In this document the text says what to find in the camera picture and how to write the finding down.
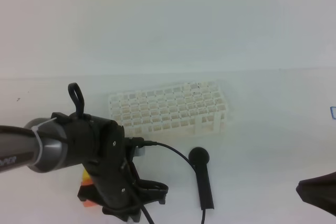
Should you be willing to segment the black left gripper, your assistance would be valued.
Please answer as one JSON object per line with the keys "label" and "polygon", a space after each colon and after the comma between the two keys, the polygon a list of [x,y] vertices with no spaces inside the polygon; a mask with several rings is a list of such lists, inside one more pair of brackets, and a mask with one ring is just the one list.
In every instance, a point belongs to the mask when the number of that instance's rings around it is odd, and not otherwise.
{"label": "black left gripper", "polygon": [[90,201],[102,207],[105,215],[138,217],[140,210],[148,222],[153,222],[145,205],[166,204],[167,185],[151,180],[138,180],[124,128],[117,122],[73,113],[65,117],[67,154],[65,166],[81,164],[93,184],[81,185],[80,201]]}

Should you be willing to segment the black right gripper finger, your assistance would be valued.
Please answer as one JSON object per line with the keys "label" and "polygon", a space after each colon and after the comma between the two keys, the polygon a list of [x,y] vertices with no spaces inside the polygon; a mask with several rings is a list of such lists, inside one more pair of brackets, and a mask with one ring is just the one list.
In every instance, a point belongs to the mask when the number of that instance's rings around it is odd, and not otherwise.
{"label": "black right gripper finger", "polygon": [[328,213],[335,213],[335,173],[301,180],[296,187],[301,200]]}

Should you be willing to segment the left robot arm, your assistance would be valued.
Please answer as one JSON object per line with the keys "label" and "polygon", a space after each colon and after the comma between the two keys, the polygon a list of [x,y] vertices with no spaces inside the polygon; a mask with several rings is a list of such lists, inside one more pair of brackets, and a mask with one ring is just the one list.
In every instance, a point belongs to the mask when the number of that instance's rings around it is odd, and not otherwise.
{"label": "left robot arm", "polygon": [[90,182],[80,186],[79,200],[122,221],[139,222],[144,205],[165,204],[168,192],[167,185],[139,177],[133,158],[142,142],[126,137],[113,120],[53,113],[24,128],[1,126],[1,171],[27,166],[47,173],[81,164]]}

